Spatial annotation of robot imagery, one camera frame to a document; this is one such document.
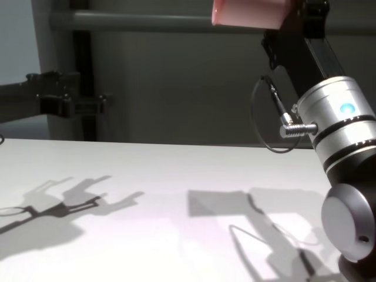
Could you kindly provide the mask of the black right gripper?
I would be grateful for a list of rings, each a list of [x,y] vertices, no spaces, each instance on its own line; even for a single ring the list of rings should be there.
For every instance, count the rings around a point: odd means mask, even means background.
[[[315,85],[345,72],[328,40],[329,1],[292,1],[289,30],[266,30],[261,42],[271,70],[282,67],[298,97]]]

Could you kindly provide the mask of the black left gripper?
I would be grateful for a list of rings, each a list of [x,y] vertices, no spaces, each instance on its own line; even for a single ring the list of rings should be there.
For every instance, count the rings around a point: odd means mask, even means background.
[[[79,97],[73,101],[69,88],[78,88],[79,72],[48,71],[29,73],[26,81],[1,86],[1,122],[11,122],[39,115],[63,118],[105,114],[113,95]]]

